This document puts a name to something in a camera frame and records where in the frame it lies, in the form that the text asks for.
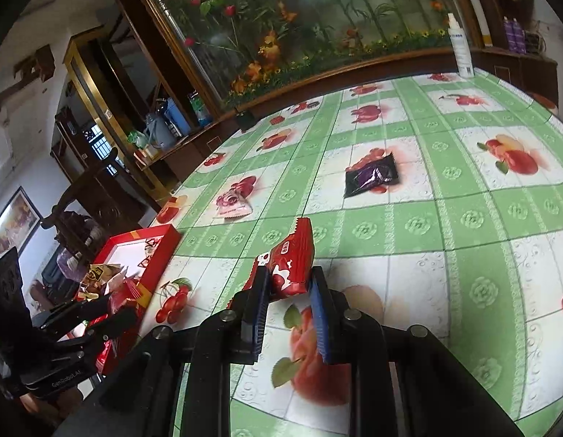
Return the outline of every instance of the snack bag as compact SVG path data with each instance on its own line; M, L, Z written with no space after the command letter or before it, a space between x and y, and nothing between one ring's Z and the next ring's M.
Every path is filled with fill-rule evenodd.
M258 266L267 266L272 273L270 302L308 292L308 280L314 261L314 236L312 223L301 217L290 233L277 246L259 255L253 262L249 279L243 290L251 288Z
M111 314L115 314L125 305L138 306L138 299L142 297L142 292L138 289L138 281L139 278L126 277L116 286L108 301Z
M393 154L367 162L355 170L346 171L345 198L366 192L383 184L395 184L399 180Z
M106 283L121 270L120 264L92 264L79 283L77 299L97 299L106 290Z
M216 218L236 218L252 213L253 208L238 189L229 189L217 199Z

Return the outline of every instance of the framed picture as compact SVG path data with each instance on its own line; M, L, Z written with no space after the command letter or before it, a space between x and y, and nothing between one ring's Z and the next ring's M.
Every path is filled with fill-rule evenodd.
M36 207L19 187L0 214L0 253L16 246L20 254L40 220Z

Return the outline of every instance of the plastic bag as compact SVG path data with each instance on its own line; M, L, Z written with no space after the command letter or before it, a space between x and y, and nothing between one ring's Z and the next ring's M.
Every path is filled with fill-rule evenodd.
M128 134L128 142L134 144L137 148L143 150L148 144L148 139L144 136L143 133L139 132L138 130L132 130Z
M218 218L237 218L249 215L253 208L246 201L240 189L229 189L217 198L217 214Z
M366 192L383 184L396 184L399 180L397 166L391 153L379 160L370 161L359 169L347 170L345 198Z

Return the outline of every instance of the red snack package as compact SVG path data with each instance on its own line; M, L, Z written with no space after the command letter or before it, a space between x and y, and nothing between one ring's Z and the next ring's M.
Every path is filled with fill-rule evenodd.
M135 280L133 277L127 277L111 293L108 299L110 313L115 314L125 305L137 308L140 297L142 297L142 292L138 289L138 280Z
M308 292L308 279L314 261L312 223L300 217L295 229L270 252L259 255L253 262L249 279L243 290L253 285L258 266L266 265L272 273L270 302Z

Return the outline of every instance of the black snack package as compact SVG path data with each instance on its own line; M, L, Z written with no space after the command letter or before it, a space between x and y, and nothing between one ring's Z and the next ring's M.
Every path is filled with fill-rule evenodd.
M382 184L397 184L399 173L391 153L384 158L371 161L357 170L346 172L345 198L355 196Z

